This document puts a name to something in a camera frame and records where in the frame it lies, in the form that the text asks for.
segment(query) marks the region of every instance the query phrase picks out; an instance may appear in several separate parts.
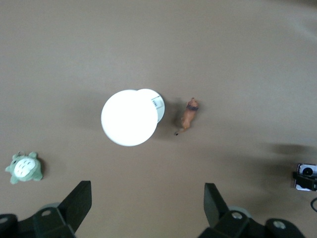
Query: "metal screw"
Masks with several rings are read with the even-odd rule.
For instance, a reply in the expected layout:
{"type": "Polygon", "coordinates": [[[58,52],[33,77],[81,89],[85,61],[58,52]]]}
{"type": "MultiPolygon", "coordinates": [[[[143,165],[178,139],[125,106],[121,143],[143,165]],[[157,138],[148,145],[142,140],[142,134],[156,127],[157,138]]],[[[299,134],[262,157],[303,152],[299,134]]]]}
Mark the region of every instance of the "metal screw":
{"type": "Polygon", "coordinates": [[[242,219],[242,215],[238,212],[234,212],[232,213],[232,216],[234,219],[242,219]]]}
{"type": "Polygon", "coordinates": [[[280,221],[274,221],[273,225],[275,225],[275,227],[279,228],[279,229],[285,229],[286,228],[285,224],[280,222],[280,221]]]}
{"type": "Polygon", "coordinates": [[[8,218],[7,217],[3,217],[0,219],[0,224],[2,223],[6,223],[8,221],[8,218]]]}

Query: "brown dog toy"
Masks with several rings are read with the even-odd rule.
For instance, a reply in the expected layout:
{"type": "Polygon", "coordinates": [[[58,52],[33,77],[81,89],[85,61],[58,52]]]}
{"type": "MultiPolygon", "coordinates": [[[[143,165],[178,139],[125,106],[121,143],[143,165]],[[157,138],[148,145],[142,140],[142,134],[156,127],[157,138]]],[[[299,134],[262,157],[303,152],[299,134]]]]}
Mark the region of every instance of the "brown dog toy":
{"type": "Polygon", "coordinates": [[[184,112],[184,115],[182,117],[182,129],[179,131],[175,132],[175,135],[178,135],[179,133],[185,132],[189,127],[190,127],[190,122],[194,119],[196,112],[198,110],[198,103],[195,100],[195,98],[192,98],[187,103],[186,110],[184,112]]]}

